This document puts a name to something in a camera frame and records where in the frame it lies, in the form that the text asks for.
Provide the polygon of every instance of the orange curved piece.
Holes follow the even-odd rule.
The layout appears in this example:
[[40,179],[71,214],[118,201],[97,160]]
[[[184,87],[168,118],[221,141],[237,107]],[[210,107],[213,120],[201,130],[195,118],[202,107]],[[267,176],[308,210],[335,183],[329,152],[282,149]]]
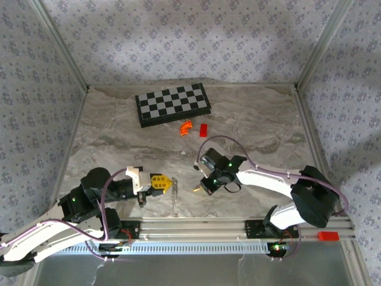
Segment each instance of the orange curved piece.
[[188,134],[188,129],[192,128],[192,127],[193,127],[193,125],[192,125],[191,121],[187,121],[184,124],[182,124],[181,127],[180,127],[180,134],[181,134],[181,136],[187,135]]

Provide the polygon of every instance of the marble surface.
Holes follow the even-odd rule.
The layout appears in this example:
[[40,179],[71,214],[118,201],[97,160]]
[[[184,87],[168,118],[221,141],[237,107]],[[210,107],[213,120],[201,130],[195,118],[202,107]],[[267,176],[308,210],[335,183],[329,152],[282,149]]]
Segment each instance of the marble surface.
[[[102,166],[114,173],[130,165],[177,178],[178,201],[173,210],[169,192],[148,197],[142,209],[136,200],[111,204],[121,218],[264,216],[271,206],[288,202],[278,193],[254,186],[245,186],[237,194],[221,189],[211,197],[193,192],[202,176],[192,166],[204,141],[199,137],[201,123],[208,124],[208,136],[236,138],[258,163],[288,169],[312,164],[293,96],[258,86],[206,86],[212,113],[194,117],[193,129],[181,137],[179,128],[184,120],[140,128],[134,95],[166,87],[90,89],[60,196],[78,186],[80,178],[94,167]],[[242,154],[233,142],[223,139],[210,142],[208,147],[227,156]]]

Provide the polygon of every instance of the red block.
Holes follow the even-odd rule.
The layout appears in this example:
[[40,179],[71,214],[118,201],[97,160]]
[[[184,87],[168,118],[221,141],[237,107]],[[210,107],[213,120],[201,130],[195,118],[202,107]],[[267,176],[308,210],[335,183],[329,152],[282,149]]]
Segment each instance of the red block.
[[200,137],[206,137],[207,136],[207,130],[208,130],[208,125],[202,124],[200,127]]
[[318,234],[320,241],[339,241],[339,234],[336,231],[321,231]]

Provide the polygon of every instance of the wall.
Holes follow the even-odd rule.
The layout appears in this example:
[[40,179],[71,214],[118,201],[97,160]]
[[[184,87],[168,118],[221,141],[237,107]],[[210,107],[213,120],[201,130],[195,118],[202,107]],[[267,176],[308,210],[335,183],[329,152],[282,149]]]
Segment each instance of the wall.
[[0,9],[0,232],[11,232],[46,210],[82,95],[27,1]]
[[375,285],[381,285],[380,26],[380,1],[355,1],[304,91]]
[[336,0],[45,1],[90,85],[294,82]]

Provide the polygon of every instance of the chessboard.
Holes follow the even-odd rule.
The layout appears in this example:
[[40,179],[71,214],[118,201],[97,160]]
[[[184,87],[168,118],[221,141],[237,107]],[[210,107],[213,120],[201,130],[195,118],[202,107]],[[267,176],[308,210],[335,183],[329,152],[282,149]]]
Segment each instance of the chessboard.
[[202,83],[136,95],[142,128],[211,113]]

